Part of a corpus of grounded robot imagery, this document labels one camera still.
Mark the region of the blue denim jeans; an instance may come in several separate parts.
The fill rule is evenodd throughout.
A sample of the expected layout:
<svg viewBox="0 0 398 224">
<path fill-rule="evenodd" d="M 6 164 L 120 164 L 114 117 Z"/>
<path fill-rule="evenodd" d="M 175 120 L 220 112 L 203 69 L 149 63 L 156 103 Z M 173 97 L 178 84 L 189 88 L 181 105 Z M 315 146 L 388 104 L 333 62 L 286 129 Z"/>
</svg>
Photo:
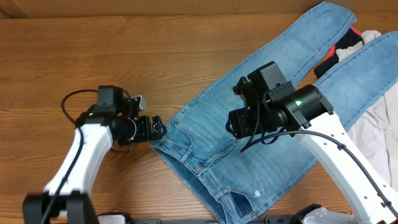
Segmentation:
<svg viewBox="0 0 398 224">
<path fill-rule="evenodd" d="M 347 8 L 322 2 L 184 106 L 152 143 L 181 181 L 221 223 L 247 223 L 266 212 L 315 164 L 296 139 L 245 148 L 225 128 L 228 113 L 243 101 L 232 86 L 275 62 L 294 85 L 354 24 Z M 331 67 L 316 87 L 332 104 L 345 129 L 397 81 L 397 33 L 386 33 Z"/>
</svg>

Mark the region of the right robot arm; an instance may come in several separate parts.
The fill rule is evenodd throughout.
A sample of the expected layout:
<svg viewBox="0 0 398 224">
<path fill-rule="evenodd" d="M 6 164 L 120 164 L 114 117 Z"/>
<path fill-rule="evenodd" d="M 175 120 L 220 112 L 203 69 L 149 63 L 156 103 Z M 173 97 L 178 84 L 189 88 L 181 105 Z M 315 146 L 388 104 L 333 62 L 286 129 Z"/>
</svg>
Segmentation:
<svg viewBox="0 0 398 224">
<path fill-rule="evenodd" d="M 290 223 L 397 223 L 397 192 L 374 170 L 344 130 L 326 96 L 315 86 L 299 90 L 269 62 L 232 87 L 244 107 L 229 112 L 227 132 L 248 138 L 246 150 L 278 137 L 295 137 L 320 162 L 351 206 L 350 215 L 310 205 Z"/>
</svg>

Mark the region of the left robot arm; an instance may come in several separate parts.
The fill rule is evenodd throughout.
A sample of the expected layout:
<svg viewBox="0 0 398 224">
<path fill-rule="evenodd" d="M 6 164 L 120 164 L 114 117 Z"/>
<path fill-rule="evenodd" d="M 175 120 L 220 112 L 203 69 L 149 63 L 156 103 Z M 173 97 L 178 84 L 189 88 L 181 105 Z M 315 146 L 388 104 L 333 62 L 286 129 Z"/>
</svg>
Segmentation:
<svg viewBox="0 0 398 224">
<path fill-rule="evenodd" d="M 25 223 L 46 224 L 65 216 L 68 223 L 132 223 L 128 213 L 96 214 L 91 190 L 105 155 L 113 144 L 162 139 L 167 128 L 160 116 L 141 116 L 143 96 L 131 97 L 117 86 L 99 86 L 97 102 L 72 119 L 75 136 L 63 164 L 42 194 L 29 194 L 23 201 Z"/>
</svg>

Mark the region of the red cloth garment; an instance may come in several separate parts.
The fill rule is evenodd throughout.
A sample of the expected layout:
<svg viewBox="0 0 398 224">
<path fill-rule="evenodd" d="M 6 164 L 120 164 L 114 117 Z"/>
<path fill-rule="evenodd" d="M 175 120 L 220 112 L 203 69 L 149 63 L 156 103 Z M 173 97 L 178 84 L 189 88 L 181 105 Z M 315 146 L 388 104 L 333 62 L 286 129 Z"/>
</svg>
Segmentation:
<svg viewBox="0 0 398 224">
<path fill-rule="evenodd" d="M 334 56 L 336 49 L 346 49 L 362 41 L 361 34 L 362 32 L 360 30 L 354 27 L 350 27 L 347 33 L 330 48 L 329 52 L 326 55 L 326 59 L 324 59 L 324 62 Z"/>
</svg>

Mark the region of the white cloth garment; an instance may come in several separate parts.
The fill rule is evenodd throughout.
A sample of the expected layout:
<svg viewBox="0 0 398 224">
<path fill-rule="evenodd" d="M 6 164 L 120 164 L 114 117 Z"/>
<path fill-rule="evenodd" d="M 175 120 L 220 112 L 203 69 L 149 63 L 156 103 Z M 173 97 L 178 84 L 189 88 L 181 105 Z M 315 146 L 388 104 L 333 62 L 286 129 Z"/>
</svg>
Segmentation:
<svg viewBox="0 0 398 224">
<path fill-rule="evenodd" d="M 345 128 L 376 172 L 397 188 L 397 33 L 367 30 L 363 41 L 337 51 L 325 74 L 342 91 L 333 102 Z"/>
</svg>

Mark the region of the black cloth garment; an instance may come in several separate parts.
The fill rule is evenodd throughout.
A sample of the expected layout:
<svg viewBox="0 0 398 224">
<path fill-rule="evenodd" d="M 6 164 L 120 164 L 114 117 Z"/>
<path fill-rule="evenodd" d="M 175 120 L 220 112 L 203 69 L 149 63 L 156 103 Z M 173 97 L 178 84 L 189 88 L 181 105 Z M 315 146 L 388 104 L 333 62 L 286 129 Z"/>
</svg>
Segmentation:
<svg viewBox="0 0 398 224">
<path fill-rule="evenodd" d="M 332 58 L 329 58 L 325 62 L 323 61 L 314 69 L 314 73 L 318 79 L 321 76 L 323 76 L 332 66 L 334 66 L 335 64 L 337 64 L 339 62 L 339 57 L 338 57 L 336 51 Z"/>
</svg>

